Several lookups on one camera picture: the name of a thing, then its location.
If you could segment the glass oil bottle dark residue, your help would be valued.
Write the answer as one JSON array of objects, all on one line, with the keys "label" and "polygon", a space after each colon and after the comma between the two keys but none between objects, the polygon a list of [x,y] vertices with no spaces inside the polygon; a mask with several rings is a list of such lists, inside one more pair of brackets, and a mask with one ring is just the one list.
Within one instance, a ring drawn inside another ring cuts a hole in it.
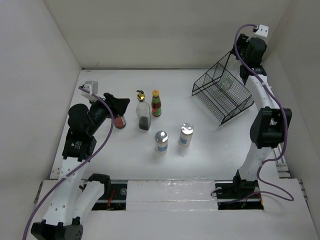
[{"label": "glass oil bottle dark residue", "polygon": [[150,105],[146,102],[146,96],[142,90],[137,90],[136,92],[138,100],[136,107],[138,125],[141,130],[148,131],[151,126]]}]

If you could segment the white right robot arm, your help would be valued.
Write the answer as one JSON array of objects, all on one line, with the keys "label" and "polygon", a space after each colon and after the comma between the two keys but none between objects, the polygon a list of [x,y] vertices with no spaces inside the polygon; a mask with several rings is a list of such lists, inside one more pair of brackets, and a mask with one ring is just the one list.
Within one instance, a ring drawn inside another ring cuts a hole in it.
[{"label": "white right robot arm", "polygon": [[[287,140],[288,128],[292,118],[292,111],[289,108],[283,108],[280,102],[275,98],[271,87],[267,81],[267,74],[261,65],[262,57],[267,49],[266,42],[259,37],[249,37],[243,33],[236,33],[232,50],[226,54],[228,58],[225,65],[219,62],[204,73],[192,88],[192,96],[197,96],[208,110],[220,121],[220,125],[234,118],[243,110],[249,108],[253,101],[256,104],[258,113],[250,127],[251,146],[242,166],[237,170],[232,179],[232,183],[216,183],[218,199],[233,199],[225,204],[234,204],[251,198],[261,193],[270,194],[286,201],[293,201],[293,196],[283,188],[268,183],[260,178],[260,172],[263,165],[267,162],[277,161],[283,156]],[[240,61],[239,76],[243,83],[228,70],[227,65],[230,56],[235,56],[235,60]],[[188,117],[196,121],[198,127],[205,130],[204,124],[199,124],[202,119],[201,114],[192,110],[191,100],[182,98],[181,94],[174,93],[165,98],[165,120],[161,124],[169,126],[179,117]],[[132,161],[147,157],[147,147],[149,139],[145,135],[139,135],[128,139],[130,143],[124,144],[125,147],[120,150],[117,147],[118,159]],[[278,158],[267,159],[272,149],[284,142],[283,151]],[[258,180],[264,184],[275,187],[286,194],[289,198],[277,195],[275,193],[259,190]]]}]

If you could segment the red chili sauce bottle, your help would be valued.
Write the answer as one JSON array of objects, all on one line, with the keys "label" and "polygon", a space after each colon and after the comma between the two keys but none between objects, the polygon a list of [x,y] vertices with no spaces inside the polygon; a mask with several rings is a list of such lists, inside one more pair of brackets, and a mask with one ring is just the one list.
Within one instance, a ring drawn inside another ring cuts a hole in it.
[{"label": "red chili sauce bottle", "polygon": [[154,117],[159,117],[162,114],[162,103],[159,94],[160,92],[157,89],[152,91],[151,113]]}]

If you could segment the spice shaker blue label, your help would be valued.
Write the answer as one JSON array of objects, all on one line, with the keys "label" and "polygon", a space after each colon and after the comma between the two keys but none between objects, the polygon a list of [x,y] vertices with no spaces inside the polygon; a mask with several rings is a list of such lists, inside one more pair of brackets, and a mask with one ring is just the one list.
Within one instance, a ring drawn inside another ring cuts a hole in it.
[{"label": "spice shaker blue label", "polygon": [[183,147],[188,147],[194,133],[194,126],[191,123],[183,123],[180,127],[178,142]]}]

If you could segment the soy sauce bottle black cap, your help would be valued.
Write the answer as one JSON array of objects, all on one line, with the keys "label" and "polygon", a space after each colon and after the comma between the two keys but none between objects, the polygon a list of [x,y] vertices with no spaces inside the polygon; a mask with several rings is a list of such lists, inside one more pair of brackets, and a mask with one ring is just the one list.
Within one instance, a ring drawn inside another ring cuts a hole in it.
[{"label": "soy sauce bottle black cap", "polygon": [[123,129],[125,126],[126,126],[127,122],[126,122],[126,119],[125,119],[125,116],[116,116],[114,118],[114,126],[117,128],[117,129]]}]

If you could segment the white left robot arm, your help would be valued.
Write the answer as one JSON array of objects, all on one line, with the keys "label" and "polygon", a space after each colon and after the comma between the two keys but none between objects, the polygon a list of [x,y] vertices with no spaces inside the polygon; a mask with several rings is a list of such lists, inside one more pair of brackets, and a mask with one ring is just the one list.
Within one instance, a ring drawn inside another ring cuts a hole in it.
[{"label": "white left robot arm", "polygon": [[79,103],[69,109],[58,182],[36,206],[38,210],[53,195],[48,210],[40,222],[29,220],[25,227],[37,240],[80,240],[83,224],[95,203],[112,191],[110,177],[105,174],[92,174],[83,189],[80,183],[90,161],[106,144],[104,141],[96,149],[94,134],[107,118],[114,121],[120,105],[127,105],[129,99],[115,98],[110,93],[103,97],[87,90],[84,93],[91,98],[91,106]]}]

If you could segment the spice shaker silver lid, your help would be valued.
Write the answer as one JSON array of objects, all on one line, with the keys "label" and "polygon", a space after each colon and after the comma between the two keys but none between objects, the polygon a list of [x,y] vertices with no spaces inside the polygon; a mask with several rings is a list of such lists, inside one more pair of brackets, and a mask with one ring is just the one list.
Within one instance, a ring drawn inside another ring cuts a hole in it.
[{"label": "spice shaker silver lid", "polygon": [[168,150],[168,134],[165,131],[160,130],[155,134],[154,139],[156,143],[155,150],[160,154],[165,154]]}]

